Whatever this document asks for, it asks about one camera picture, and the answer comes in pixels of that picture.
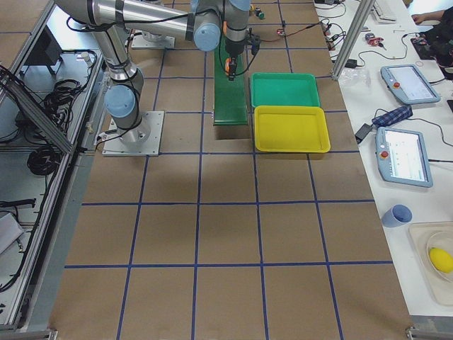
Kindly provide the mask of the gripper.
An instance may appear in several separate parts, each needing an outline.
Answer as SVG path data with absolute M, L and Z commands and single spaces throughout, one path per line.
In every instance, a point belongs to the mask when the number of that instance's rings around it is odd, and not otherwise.
M 228 54 L 227 58 L 231 58 L 232 62 L 234 63 L 234 74 L 231 77 L 228 77 L 229 81 L 233 81 L 236 77 L 236 70 L 238 66 L 238 57 L 243 52 L 243 41 L 233 41 L 230 39 L 226 39 L 225 42 L 225 50 Z

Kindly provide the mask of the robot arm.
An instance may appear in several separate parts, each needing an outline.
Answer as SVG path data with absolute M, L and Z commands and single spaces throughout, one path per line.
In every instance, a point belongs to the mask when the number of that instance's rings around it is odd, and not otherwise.
M 131 61 L 114 27 L 93 34 L 108 67 L 110 88 L 104 96 L 104 106 L 116 124 L 118 138 L 132 144 L 148 134 L 141 127 L 139 98 L 144 79 L 141 71 Z
M 182 38 L 204 52 L 224 43 L 231 60 L 230 80 L 236 76 L 238 56 L 245 46 L 253 44 L 248 27 L 250 1 L 192 1 L 189 12 L 162 6 L 157 1 L 57 1 L 56 4 L 93 34 L 114 81 L 125 81 L 137 73 L 117 28 Z

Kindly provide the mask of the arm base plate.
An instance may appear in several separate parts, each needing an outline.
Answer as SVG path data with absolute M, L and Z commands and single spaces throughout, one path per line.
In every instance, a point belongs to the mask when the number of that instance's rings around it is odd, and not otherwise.
M 141 157 L 159 155 L 161 133 L 164 125 L 163 111 L 141 112 L 142 121 L 135 128 L 120 136 L 124 131 L 117 129 L 113 118 L 110 119 L 114 133 L 102 138 L 102 155 L 105 157 Z
M 155 35 L 150 32 L 136 30 L 132 39 L 133 50 L 165 50 L 173 49 L 175 38 L 166 35 Z

